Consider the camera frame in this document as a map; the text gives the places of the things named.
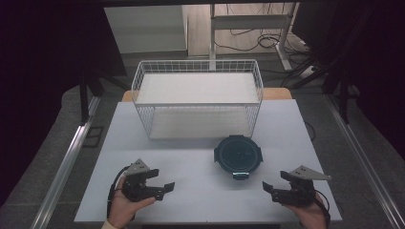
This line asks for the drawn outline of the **white wire shelf rack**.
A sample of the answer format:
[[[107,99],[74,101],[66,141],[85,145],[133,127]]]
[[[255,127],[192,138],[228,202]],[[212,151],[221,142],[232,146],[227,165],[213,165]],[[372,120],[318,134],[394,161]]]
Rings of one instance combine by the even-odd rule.
[[[151,139],[251,137],[263,81],[252,59],[141,61],[131,94]]]

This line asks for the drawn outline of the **white cabinet panel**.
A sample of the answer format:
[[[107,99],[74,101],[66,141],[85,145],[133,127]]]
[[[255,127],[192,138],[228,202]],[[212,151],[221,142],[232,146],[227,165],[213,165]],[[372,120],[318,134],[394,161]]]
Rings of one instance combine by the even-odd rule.
[[[181,6],[105,8],[120,53],[186,50]]]

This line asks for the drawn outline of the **black metal stand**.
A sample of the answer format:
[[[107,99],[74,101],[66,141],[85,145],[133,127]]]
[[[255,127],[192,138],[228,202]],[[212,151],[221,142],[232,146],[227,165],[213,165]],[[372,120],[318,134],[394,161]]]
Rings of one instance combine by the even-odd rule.
[[[101,78],[120,87],[124,91],[130,90],[130,86],[128,84],[101,71],[95,71],[93,74],[84,73],[83,75],[81,75],[79,82],[81,126],[84,126],[90,119],[90,108],[87,90],[90,90],[96,97],[103,96],[104,94],[104,88],[100,82]]]
[[[348,101],[357,98],[357,95],[350,94],[350,75],[347,68],[342,63],[331,63],[328,67],[322,90],[325,94],[331,94],[337,99],[338,113],[345,124],[349,124]]]

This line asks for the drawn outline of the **metal rail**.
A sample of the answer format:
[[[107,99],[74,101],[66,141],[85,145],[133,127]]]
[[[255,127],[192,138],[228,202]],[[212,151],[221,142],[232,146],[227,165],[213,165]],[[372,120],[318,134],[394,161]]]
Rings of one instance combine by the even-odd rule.
[[[330,111],[339,126],[342,135],[348,142],[351,151],[356,158],[366,180],[369,182],[374,195],[377,198],[382,210],[384,211],[388,221],[393,229],[405,229],[405,219],[401,216],[399,209],[394,202],[391,194],[383,184],[381,178],[372,166],[370,160],[366,156],[363,147],[355,136],[351,125],[347,124],[339,113],[339,106],[332,95],[326,95],[326,100],[329,104]]]
[[[53,182],[43,199],[43,202],[32,222],[30,229],[46,229],[53,211],[58,203],[58,200],[63,192],[67,183],[68,177],[73,170],[75,161],[78,157],[80,149],[83,145],[86,135],[93,123],[100,98],[94,96],[90,104],[87,106],[89,109],[89,117],[86,122],[79,125],[75,131],[75,135],[70,143],[70,146],[53,178]]]

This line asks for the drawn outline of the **wooden board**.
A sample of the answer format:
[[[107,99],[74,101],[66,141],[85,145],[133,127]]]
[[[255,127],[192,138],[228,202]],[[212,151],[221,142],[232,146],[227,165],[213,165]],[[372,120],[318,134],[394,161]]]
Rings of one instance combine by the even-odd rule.
[[[263,100],[292,99],[292,95],[287,88],[263,88]],[[122,102],[131,102],[132,94],[130,91],[124,93]]]

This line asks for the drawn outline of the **person's right hand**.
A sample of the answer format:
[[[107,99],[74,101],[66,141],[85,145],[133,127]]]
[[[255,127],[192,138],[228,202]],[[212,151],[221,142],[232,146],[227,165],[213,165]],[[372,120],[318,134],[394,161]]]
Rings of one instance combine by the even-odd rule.
[[[316,203],[308,207],[287,205],[287,208],[297,216],[305,229],[327,229],[324,213]]]

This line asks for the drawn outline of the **white desk frame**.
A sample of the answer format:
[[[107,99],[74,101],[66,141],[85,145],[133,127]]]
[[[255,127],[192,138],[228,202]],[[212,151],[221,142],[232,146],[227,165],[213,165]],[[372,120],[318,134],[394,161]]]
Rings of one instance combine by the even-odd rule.
[[[215,5],[210,4],[210,46],[209,59],[216,59],[215,31],[216,30],[277,30],[281,31],[279,41],[275,44],[280,61],[285,71],[292,67],[285,52],[288,31],[296,8],[296,2],[291,4],[287,14],[268,15],[215,15]]]

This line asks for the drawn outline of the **person's left hand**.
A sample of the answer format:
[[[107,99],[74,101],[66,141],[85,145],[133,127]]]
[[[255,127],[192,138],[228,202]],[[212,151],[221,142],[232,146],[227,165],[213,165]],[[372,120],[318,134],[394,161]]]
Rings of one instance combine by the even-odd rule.
[[[106,221],[111,225],[111,229],[123,229],[135,216],[136,212],[144,207],[153,204],[155,198],[147,198],[139,202],[132,202],[122,194],[121,188],[125,177],[118,181],[114,190],[111,209]]]

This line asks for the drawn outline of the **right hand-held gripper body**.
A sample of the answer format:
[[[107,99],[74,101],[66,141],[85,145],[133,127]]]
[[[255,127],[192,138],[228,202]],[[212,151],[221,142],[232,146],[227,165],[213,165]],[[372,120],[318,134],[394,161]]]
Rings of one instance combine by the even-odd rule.
[[[331,180],[331,176],[324,175],[304,165],[299,166],[291,172],[293,181],[288,181],[289,190],[274,189],[271,194],[272,200],[281,204],[297,207],[307,207],[315,200],[315,180]]]

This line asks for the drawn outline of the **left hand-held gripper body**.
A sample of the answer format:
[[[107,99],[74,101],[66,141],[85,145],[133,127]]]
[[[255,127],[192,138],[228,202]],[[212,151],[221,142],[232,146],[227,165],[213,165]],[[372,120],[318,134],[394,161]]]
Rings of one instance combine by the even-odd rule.
[[[121,192],[132,202],[154,197],[155,188],[146,186],[145,173],[151,169],[140,158],[124,172],[125,179]]]

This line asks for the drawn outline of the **dark curtain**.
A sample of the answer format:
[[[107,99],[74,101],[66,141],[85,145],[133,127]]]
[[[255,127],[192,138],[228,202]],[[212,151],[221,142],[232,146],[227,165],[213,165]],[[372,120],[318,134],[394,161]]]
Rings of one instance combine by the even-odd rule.
[[[0,206],[53,126],[62,95],[125,73],[101,6],[0,0]]]
[[[357,105],[405,159],[405,0],[302,2],[292,32],[327,65],[343,51],[364,7],[372,5],[338,69],[359,90]]]

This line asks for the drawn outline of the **white power strip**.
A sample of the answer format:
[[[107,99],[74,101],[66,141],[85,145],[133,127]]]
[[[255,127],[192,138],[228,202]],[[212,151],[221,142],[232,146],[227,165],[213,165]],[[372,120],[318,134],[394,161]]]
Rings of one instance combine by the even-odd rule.
[[[300,77],[306,78],[306,77],[310,76],[311,74],[315,73],[317,70],[318,70],[318,68],[316,66],[310,65],[302,73],[300,73]]]

